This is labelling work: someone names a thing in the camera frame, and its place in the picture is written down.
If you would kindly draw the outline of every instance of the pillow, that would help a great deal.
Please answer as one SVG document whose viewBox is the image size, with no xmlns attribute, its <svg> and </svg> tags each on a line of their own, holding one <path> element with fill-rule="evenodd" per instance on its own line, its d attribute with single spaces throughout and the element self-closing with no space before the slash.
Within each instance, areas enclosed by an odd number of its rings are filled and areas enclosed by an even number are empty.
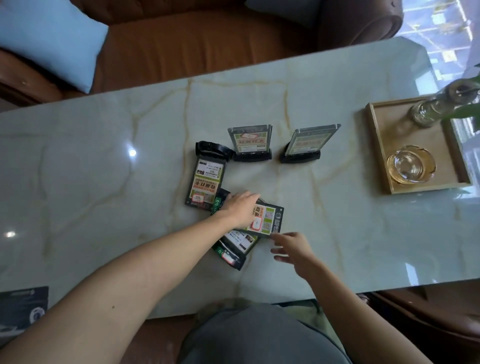
<svg viewBox="0 0 480 364">
<path fill-rule="evenodd" d="M 322 0 L 247 0 L 245 5 L 256 12 L 266 12 L 312 28 Z"/>
<path fill-rule="evenodd" d="M 0 0 L 0 47 L 86 94 L 107 32 L 69 0 Z"/>
</svg>

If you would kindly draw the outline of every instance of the gray shirt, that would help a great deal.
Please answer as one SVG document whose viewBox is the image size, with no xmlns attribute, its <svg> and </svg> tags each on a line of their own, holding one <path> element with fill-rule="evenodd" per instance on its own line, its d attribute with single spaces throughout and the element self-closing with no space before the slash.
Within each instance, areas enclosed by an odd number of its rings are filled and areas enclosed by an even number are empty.
<svg viewBox="0 0 480 364">
<path fill-rule="evenodd" d="M 281 308 L 254 304 L 215 314 L 185 338 L 179 364 L 351 364 L 323 333 Z"/>
</svg>

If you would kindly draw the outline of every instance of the person's right arm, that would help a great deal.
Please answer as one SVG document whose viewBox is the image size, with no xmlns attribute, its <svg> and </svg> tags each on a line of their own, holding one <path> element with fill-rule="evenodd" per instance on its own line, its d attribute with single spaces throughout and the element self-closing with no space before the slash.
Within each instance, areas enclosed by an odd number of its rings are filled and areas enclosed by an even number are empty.
<svg viewBox="0 0 480 364">
<path fill-rule="evenodd" d="M 313 253 L 303 234 L 273 234 L 274 259 L 291 263 L 304 278 L 354 362 L 432 364 L 396 328 L 365 304 Z"/>
</svg>

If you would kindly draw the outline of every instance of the glossy tabletop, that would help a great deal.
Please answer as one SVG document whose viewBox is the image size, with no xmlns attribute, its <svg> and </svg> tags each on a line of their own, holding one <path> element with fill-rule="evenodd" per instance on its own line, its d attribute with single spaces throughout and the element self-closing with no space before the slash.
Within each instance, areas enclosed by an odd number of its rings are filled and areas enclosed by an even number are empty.
<svg viewBox="0 0 480 364">
<path fill-rule="evenodd" d="M 227 165 L 223 187 L 285 208 L 356 292 L 480 277 L 479 136 L 456 121 L 474 185 L 385 195 L 363 112 L 437 90 L 425 49 L 403 38 L 0 114 L 0 291 L 50 286 L 52 306 L 120 254 L 208 216 L 183 204 L 195 142 L 273 125 L 268 162 Z M 282 165 L 294 129 L 341 123 L 320 160 Z M 209 251 L 151 317 L 242 296 L 312 298 L 262 240 L 242 271 Z"/>
</svg>

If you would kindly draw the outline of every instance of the tray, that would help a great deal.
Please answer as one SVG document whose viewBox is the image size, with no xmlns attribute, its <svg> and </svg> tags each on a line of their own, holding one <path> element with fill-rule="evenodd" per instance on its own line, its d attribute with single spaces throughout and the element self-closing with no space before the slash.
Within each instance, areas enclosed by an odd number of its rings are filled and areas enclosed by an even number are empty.
<svg viewBox="0 0 480 364">
<path fill-rule="evenodd" d="M 369 103 L 365 108 L 368 124 L 382 174 L 382 184 L 389 194 L 441 190 L 471 185 L 462 150 L 449 120 L 430 128 L 420 128 L 411 121 L 410 107 L 428 96 Z M 388 173 L 387 158 L 401 147 L 416 145 L 427 149 L 435 158 L 437 170 L 425 183 L 399 184 Z"/>
</svg>

